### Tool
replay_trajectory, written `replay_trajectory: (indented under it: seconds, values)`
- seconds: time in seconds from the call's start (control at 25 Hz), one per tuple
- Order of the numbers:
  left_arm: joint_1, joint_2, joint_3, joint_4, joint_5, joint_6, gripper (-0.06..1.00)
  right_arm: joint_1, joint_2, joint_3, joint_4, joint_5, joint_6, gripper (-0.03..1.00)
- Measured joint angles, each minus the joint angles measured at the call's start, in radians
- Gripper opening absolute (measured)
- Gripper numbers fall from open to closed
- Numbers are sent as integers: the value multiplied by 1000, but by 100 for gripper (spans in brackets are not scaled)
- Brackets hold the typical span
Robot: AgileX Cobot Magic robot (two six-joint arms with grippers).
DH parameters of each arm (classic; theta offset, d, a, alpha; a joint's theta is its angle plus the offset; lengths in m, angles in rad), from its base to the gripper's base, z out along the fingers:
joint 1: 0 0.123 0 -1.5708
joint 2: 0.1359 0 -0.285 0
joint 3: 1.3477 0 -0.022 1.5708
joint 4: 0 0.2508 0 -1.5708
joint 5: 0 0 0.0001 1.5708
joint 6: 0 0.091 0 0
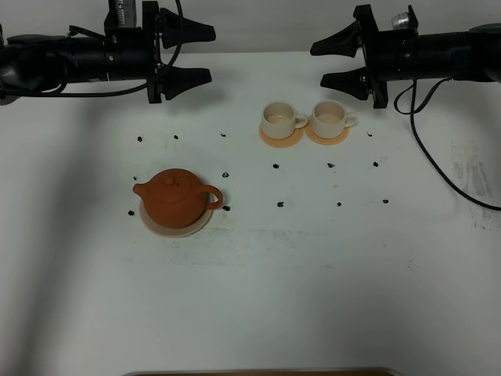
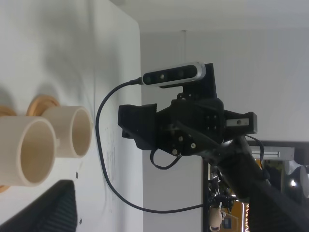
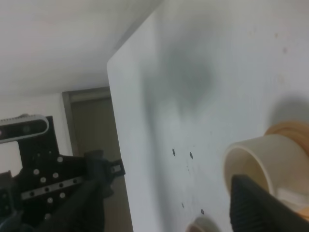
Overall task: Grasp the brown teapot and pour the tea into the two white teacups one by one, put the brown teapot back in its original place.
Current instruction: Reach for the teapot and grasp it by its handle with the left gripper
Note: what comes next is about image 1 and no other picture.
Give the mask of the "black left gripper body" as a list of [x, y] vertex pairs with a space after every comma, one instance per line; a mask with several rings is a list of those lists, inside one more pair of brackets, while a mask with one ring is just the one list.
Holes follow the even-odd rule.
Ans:
[[105, 67], [110, 81], [150, 80], [160, 72], [157, 26], [160, 7], [156, 1], [142, 3], [142, 26], [105, 28]]

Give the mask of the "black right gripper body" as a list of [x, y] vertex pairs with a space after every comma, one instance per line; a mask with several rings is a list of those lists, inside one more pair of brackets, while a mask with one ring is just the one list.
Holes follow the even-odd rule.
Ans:
[[375, 109], [387, 106], [389, 81], [416, 77], [413, 48], [419, 23], [411, 5], [406, 12], [415, 16], [413, 30], [380, 31], [370, 5], [358, 5], [353, 13], [359, 26], [359, 46], [366, 63], [366, 85], [372, 94]]

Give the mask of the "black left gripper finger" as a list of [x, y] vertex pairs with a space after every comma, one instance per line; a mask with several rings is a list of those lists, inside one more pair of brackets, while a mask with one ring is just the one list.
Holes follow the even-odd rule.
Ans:
[[171, 11], [160, 12], [160, 29], [165, 49], [175, 47], [179, 42], [212, 42], [216, 39], [215, 30], [211, 25], [181, 18]]
[[162, 89], [166, 100], [212, 81], [211, 72], [207, 68], [180, 68], [171, 67], [161, 79]]

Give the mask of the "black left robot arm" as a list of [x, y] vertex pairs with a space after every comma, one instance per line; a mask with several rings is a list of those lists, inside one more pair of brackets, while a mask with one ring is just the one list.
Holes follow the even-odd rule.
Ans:
[[25, 34], [1, 40], [1, 103], [20, 97], [69, 98], [69, 84], [141, 80], [142, 85], [116, 92], [94, 92], [93, 98], [124, 96], [146, 90], [151, 104], [171, 100], [211, 82], [206, 68], [180, 68], [174, 63], [181, 47], [212, 42], [212, 26], [186, 19], [156, 1], [142, 3], [142, 25], [136, 25], [133, 1], [110, 1], [104, 32], [71, 25], [63, 36]]

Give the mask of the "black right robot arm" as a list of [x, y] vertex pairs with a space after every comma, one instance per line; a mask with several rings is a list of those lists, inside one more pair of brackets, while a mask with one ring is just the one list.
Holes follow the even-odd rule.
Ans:
[[392, 29], [380, 31], [370, 5], [358, 5], [354, 22], [342, 31], [315, 42], [313, 56], [355, 57], [361, 50], [364, 67], [324, 74], [324, 88], [347, 93], [373, 106], [387, 106], [389, 81], [443, 79], [494, 82], [500, 80], [500, 25], [491, 23], [469, 31], [445, 34], [418, 32], [413, 9], [391, 20]]

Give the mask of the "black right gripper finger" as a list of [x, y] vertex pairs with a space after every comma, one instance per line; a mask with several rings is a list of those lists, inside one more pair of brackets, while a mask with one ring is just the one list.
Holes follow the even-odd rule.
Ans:
[[355, 57], [359, 48], [359, 26], [355, 21], [342, 31], [323, 40], [315, 42], [311, 49], [312, 56], [348, 56]]
[[368, 99], [365, 67], [348, 72], [324, 74], [320, 86], [343, 92], [359, 100]]

